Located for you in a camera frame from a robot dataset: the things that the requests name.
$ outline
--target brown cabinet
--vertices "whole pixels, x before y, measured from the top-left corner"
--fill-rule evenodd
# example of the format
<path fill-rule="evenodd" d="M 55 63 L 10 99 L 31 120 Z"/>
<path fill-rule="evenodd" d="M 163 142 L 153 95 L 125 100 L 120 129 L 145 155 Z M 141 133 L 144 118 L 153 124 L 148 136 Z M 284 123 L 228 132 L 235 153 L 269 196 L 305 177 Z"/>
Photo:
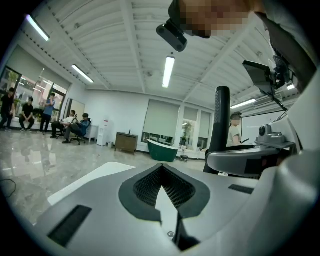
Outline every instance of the brown cabinet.
<path fill-rule="evenodd" d="M 134 134 L 117 132 L 115 138 L 115 149 L 135 152 L 137 150 L 138 145 L 138 136 Z"/>

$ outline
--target whiteboard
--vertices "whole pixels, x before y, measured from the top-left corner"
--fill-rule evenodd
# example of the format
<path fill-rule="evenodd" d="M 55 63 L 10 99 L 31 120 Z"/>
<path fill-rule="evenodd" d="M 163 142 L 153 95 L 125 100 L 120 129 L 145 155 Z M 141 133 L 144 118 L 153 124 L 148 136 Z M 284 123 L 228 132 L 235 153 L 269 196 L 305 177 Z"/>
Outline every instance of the whiteboard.
<path fill-rule="evenodd" d="M 242 141 L 246 141 L 244 144 L 255 143 L 257 137 L 259 136 L 259 128 L 264 125 L 268 125 L 278 117 L 280 117 L 284 111 L 259 114 L 254 116 L 243 117 L 242 122 Z"/>

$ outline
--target man standing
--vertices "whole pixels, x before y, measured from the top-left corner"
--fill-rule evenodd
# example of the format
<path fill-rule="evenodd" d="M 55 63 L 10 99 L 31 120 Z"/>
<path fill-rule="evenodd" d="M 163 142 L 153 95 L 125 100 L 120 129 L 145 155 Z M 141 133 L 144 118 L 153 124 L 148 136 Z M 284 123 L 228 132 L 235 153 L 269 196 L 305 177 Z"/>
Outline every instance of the man standing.
<path fill-rule="evenodd" d="M 82 117 L 82 121 L 77 120 L 76 123 L 72 123 L 69 127 L 66 128 L 64 134 L 65 141 L 63 141 L 62 144 L 69 143 L 70 133 L 74 133 L 75 135 L 80 137 L 83 137 L 87 134 L 87 129 L 90 125 L 90 122 L 88 120 L 89 115 L 87 113 L 84 113 Z"/>
<path fill-rule="evenodd" d="M 51 93 L 50 98 L 44 104 L 45 108 L 44 108 L 44 112 L 43 112 L 41 124 L 40 124 L 40 133 L 43 132 L 44 124 L 45 124 L 43 135 L 46 135 L 46 132 L 48 131 L 49 122 L 52 116 L 52 112 L 54 111 L 54 106 L 56 104 L 55 97 L 56 97 L 56 94 Z"/>
<path fill-rule="evenodd" d="M 70 111 L 70 116 L 61 120 L 61 121 L 56 121 L 53 122 L 51 124 L 51 128 L 52 128 L 52 136 L 50 137 L 51 139 L 54 139 L 57 137 L 57 129 L 59 129 L 60 131 L 64 128 L 64 127 L 69 127 L 73 121 L 75 120 L 75 116 L 76 115 L 76 111 L 71 110 Z"/>
<path fill-rule="evenodd" d="M 1 98 L 2 107 L 1 107 L 0 113 L 1 113 L 2 121 L 0 122 L 0 129 L 4 127 L 4 124 L 7 121 L 6 128 L 5 128 L 6 131 L 11 131 L 9 128 L 15 113 L 14 93 L 15 93 L 15 89 L 10 88 L 9 93 Z"/>
<path fill-rule="evenodd" d="M 21 125 L 21 132 L 24 132 L 26 130 L 24 122 L 29 122 L 28 126 L 28 132 L 31 132 L 31 128 L 35 123 L 35 120 L 33 119 L 34 115 L 34 107 L 32 106 L 32 102 L 34 102 L 34 98 L 30 97 L 27 104 L 24 104 L 22 108 L 22 114 L 19 119 L 19 123 Z"/>

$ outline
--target black cylindrical pole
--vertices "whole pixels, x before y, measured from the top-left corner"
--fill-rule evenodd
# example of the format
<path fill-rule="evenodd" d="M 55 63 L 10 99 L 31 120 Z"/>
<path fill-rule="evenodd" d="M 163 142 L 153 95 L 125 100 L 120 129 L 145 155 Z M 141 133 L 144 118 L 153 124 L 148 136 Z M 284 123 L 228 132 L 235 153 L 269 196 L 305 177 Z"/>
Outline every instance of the black cylindrical pole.
<path fill-rule="evenodd" d="M 215 112 L 210 148 L 206 155 L 211 152 L 225 151 L 227 147 L 230 126 L 230 89 L 219 86 L 215 92 Z M 218 174 L 217 170 L 210 168 L 205 161 L 204 173 Z"/>

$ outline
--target ceiling light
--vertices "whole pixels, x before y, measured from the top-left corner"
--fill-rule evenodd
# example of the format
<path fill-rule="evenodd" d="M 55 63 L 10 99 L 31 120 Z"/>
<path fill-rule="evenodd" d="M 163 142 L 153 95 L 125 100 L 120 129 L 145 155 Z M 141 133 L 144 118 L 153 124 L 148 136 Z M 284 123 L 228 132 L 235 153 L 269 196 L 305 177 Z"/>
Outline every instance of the ceiling light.
<path fill-rule="evenodd" d="M 40 85 L 36 85 L 36 86 L 40 87 L 41 89 L 44 89 L 44 90 L 46 90 L 46 88 L 43 88 L 43 87 L 42 87 L 42 86 L 40 86 Z"/>
<path fill-rule="evenodd" d="M 292 89 L 294 89 L 294 88 L 296 88 L 296 87 L 295 87 L 293 84 L 287 86 L 287 89 L 288 89 L 288 90 L 292 90 Z"/>
<path fill-rule="evenodd" d="M 49 82 L 47 82 L 46 80 L 43 80 L 46 84 L 48 84 L 48 85 L 51 85 L 52 86 L 52 83 L 49 83 Z"/>
<path fill-rule="evenodd" d="M 32 27 L 43 37 L 44 40 L 48 41 L 49 36 L 40 28 L 40 26 L 34 21 L 34 19 L 28 14 L 26 20 L 31 24 Z"/>
<path fill-rule="evenodd" d="M 176 59 L 174 57 L 166 57 L 162 87 L 168 88 L 172 70 L 174 69 Z"/>
<path fill-rule="evenodd" d="M 256 100 L 253 98 L 253 99 L 250 99 L 248 101 L 242 102 L 242 103 L 240 103 L 238 105 L 234 105 L 234 106 L 231 107 L 231 109 L 236 109 L 236 108 L 239 108 L 239 107 L 242 107 L 242 106 L 248 105 L 250 103 L 254 103 L 254 102 L 256 102 Z"/>
<path fill-rule="evenodd" d="M 83 76 L 85 79 L 87 79 L 90 83 L 93 83 L 94 81 L 87 76 L 85 73 L 83 73 L 80 68 L 78 68 L 76 65 L 72 65 L 73 69 L 76 70 L 81 76 Z"/>

